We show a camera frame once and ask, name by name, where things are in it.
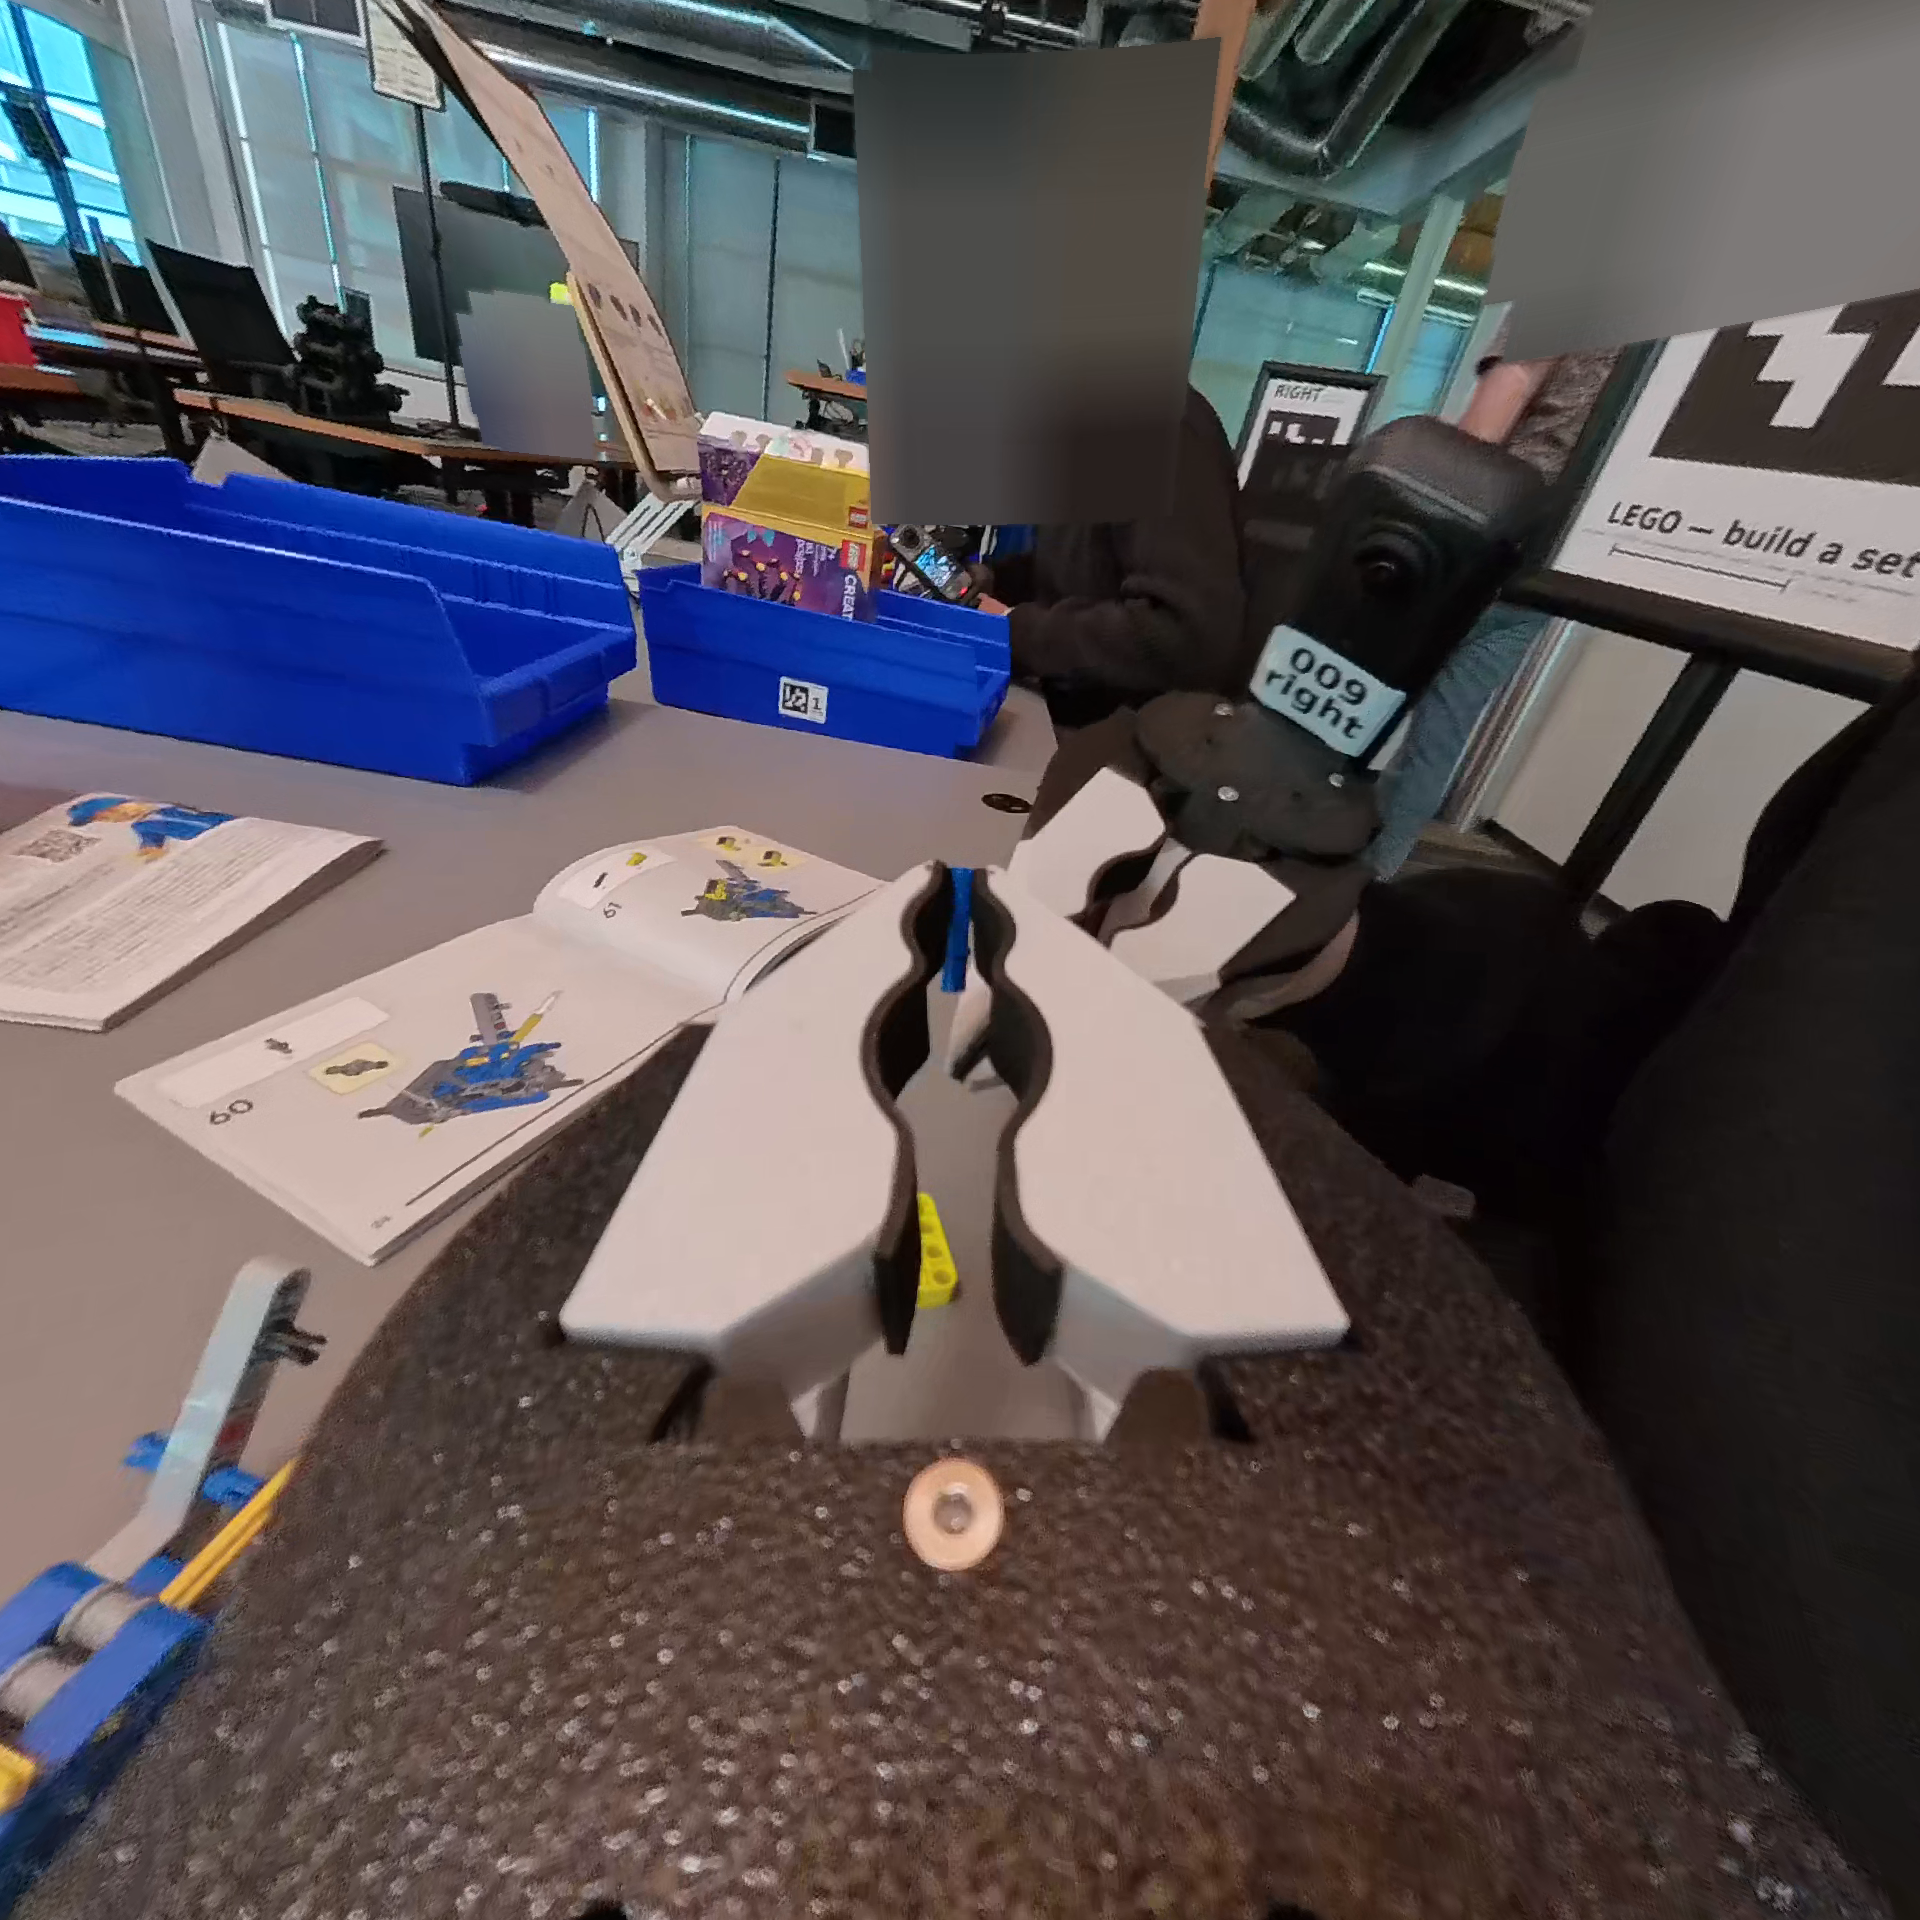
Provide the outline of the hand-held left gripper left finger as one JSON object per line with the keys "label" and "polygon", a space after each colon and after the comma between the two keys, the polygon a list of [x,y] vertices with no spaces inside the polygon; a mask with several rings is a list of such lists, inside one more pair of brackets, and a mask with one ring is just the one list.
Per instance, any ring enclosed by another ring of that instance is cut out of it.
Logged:
{"label": "hand-held left gripper left finger", "polygon": [[908,868],[714,1022],[560,1310],[568,1346],[688,1362],[843,1437],[856,1366],[904,1356],[920,1310],[900,1095],[950,913],[950,870]]}

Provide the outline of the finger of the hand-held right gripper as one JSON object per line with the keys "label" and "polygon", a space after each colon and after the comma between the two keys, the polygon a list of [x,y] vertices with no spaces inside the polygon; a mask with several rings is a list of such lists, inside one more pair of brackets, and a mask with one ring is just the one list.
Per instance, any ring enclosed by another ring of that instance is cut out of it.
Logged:
{"label": "finger of the hand-held right gripper", "polygon": [[1140,782],[1099,768],[1012,853],[1008,885],[1073,922],[1139,886],[1165,842],[1165,820]]}
{"label": "finger of the hand-held right gripper", "polygon": [[1098,940],[1172,1000],[1197,1005],[1218,991],[1230,959],[1293,900],[1293,888],[1254,861],[1163,847],[1140,882],[1108,905]]}

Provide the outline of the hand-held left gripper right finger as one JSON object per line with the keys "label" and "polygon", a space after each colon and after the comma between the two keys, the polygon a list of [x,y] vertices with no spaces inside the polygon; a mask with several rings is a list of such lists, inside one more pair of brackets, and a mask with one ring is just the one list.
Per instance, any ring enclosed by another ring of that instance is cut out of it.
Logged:
{"label": "hand-held left gripper right finger", "polygon": [[980,1047],[1016,1095],[992,1180],[992,1300],[1088,1437],[1155,1373],[1331,1350],[1350,1316],[1187,1008],[1008,870],[978,876]]}

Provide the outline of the blue grey lego chassis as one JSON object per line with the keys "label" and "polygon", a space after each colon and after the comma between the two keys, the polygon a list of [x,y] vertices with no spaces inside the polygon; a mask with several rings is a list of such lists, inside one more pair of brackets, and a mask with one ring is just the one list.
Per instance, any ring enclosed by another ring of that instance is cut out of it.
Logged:
{"label": "blue grey lego chassis", "polygon": [[244,1453],[277,1370],[313,1364],[299,1322],[313,1274],[240,1266],[174,1422],[125,1450],[142,1498],[80,1561],[42,1570],[3,1609],[3,1914],[74,1840],[198,1662],[233,1573],[292,1476]]}

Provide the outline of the person's right forearm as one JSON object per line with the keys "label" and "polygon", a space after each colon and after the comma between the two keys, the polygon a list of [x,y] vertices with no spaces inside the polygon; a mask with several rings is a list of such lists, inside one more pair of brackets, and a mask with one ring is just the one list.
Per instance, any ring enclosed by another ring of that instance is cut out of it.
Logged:
{"label": "person's right forearm", "polygon": [[1428,870],[1363,894],[1341,970],[1275,1026],[1310,1050],[1337,1122],[1400,1177],[1548,1226],[1733,934],[1685,900],[1588,932],[1548,879]]}

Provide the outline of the purple lego box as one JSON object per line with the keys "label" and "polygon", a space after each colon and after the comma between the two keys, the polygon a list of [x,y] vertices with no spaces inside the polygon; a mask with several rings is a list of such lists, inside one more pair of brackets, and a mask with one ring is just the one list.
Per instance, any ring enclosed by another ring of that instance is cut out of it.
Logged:
{"label": "purple lego box", "polygon": [[827,617],[873,621],[873,538],[802,520],[702,508],[702,582],[716,591]]}

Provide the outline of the yellow lego box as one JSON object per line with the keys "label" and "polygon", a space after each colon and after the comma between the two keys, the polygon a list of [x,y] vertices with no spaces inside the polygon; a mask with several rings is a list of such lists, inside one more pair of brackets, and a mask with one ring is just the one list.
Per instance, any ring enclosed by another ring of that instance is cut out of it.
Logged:
{"label": "yellow lego box", "polygon": [[726,503],[733,516],[810,536],[846,538],[873,530],[873,479],[859,446],[819,446],[810,457],[762,449],[741,473]]}

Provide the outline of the open lego instruction booklet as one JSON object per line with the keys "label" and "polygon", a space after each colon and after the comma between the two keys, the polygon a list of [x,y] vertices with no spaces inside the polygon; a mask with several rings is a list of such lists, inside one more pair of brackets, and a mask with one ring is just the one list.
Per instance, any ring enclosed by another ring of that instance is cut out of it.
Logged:
{"label": "open lego instruction booklet", "polygon": [[632,838],[476,928],[118,1082],[360,1263],[528,1160],[878,879],[762,832]]}

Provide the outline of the smartphone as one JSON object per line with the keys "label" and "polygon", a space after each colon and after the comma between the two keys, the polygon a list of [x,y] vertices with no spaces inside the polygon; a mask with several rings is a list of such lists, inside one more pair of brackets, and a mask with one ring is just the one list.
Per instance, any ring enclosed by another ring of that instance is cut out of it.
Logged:
{"label": "smartphone", "polygon": [[950,551],[942,527],[899,522],[884,530],[884,541],[890,549],[882,566],[886,590],[953,608],[980,608],[987,586],[977,569]]}

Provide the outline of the black sign stand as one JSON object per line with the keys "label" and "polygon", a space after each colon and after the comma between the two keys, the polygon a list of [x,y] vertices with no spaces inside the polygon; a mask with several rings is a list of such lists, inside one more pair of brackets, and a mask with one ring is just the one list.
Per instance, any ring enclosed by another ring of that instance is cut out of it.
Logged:
{"label": "black sign stand", "polygon": [[1650,816],[1737,674],[1749,669],[1798,688],[1869,702],[1915,674],[1915,647],[1844,637],[1770,614],[1713,608],[1641,586],[1536,569],[1504,590],[1516,608],[1653,641],[1685,658],[1676,680],[1610,782],[1573,850],[1564,888],[1579,905],[1601,898],[1618,858]]}

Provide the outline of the blue plastic bin white label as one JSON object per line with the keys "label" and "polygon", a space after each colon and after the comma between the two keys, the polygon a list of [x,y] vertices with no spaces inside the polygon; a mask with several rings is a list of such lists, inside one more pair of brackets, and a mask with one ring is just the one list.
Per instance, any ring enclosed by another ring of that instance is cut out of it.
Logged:
{"label": "blue plastic bin white label", "polygon": [[676,564],[645,569],[636,596],[660,705],[953,759],[1012,684],[1003,617],[922,594],[880,590],[857,618],[721,591]]}

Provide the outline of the white task sign board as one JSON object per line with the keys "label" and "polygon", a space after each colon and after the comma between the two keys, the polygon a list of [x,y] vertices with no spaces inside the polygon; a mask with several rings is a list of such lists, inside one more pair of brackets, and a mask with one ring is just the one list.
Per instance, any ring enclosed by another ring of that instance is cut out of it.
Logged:
{"label": "white task sign board", "polygon": [[1672,338],[1553,566],[1913,654],[1918,292]]}

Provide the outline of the person's black clothing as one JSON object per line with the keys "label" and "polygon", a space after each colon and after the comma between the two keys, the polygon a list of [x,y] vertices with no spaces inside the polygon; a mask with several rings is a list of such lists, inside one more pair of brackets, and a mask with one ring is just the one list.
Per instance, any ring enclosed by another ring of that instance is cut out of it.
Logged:
{"label": "person's black clothing", "polygon": [[1749,1727],[1915,1914],[1915,678],[1762,808],[1617,1103],[1574,1381]]}

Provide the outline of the small folded paper leaflet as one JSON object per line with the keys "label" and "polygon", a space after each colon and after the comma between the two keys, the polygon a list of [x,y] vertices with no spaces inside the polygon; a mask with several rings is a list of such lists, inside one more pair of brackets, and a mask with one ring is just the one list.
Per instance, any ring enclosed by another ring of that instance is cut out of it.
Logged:
{"label": "small folded paper leaflet", "polygon": [[385,855],[368,833],[4,788],[3,1022],[105,1033]]}

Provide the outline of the large blue plastic bin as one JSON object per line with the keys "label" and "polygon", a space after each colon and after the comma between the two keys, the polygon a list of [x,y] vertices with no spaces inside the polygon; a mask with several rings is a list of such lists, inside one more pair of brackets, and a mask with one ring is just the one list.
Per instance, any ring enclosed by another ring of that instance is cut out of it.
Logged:
{"label": "large blue plastic bin", "polygon": [[636,662],[603,543],[170,460],[3,462],[12,712],[481,783]]}

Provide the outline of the brown cardboard sheet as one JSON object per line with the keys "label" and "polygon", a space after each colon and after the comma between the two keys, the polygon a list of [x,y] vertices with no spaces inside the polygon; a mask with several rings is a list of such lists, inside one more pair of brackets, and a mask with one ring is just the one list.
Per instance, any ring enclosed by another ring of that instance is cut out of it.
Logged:
{"label": "brown cardboard sheet", "polygon": [[528,186],[568,263],[568,288],[610,412],[642,482],[658,497],[700,494],[700,418],[657,301],[620,245],[541,105],[424,2],[392,4]]}

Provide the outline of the wooden desk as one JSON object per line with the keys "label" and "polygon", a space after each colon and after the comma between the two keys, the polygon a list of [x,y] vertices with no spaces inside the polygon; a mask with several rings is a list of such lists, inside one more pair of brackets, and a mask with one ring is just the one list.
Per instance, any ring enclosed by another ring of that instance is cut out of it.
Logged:
{"label": "wooden desk", "polygon": [[478,497],[488,518],[536,525],[538,501],[564,496],[570,478],[585,470],[617,508],[637,503],[636,466],[613,454],[584,464],[494,447],[450,430],[354,425],[301,416],[274,400],[189,389],[177,389],[177,407],[198,440],[226,434],[277,470],[324,488],[368,496],[437,488],[456,504]]}

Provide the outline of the black monitor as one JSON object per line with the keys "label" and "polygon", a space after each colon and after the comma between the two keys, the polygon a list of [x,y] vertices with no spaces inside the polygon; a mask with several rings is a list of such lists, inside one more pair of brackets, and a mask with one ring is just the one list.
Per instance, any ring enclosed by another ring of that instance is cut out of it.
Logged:
{"label": "black monitor", "polygon": [[201,358],[208,389],[296,404],[298,353],[254,269],[153,239],[147,253]]}

